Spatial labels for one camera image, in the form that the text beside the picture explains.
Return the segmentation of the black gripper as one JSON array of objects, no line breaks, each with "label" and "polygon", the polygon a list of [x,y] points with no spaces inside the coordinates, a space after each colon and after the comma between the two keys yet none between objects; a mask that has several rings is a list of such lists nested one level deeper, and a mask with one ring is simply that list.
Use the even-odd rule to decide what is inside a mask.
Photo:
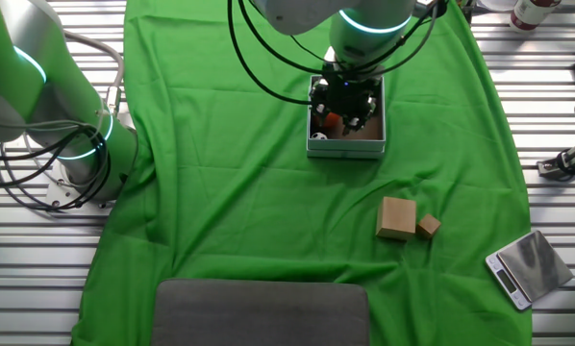
[{"label": "black gripper", "polygon": [[316,116],[347,114],[345,133],[359,131],[377,109],[381,78],[343,75],[337,64],[325,64],[322,71],[311,86],[312,111]]}]

